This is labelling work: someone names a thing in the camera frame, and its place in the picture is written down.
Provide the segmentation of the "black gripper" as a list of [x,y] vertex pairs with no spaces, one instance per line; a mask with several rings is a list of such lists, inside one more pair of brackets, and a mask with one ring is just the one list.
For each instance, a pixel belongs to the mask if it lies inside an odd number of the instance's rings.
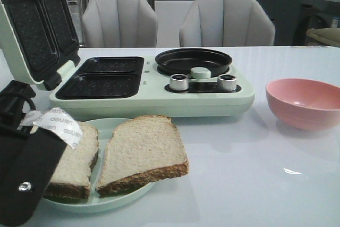
[[[82,138],[78,123],[55,107],[32,111],[23,106],[36,96],[30,85],[12,80],[1,91],[1,224],[21,226],[33,216],[66,147]],[[28,124],[35,131],[19,124]]]

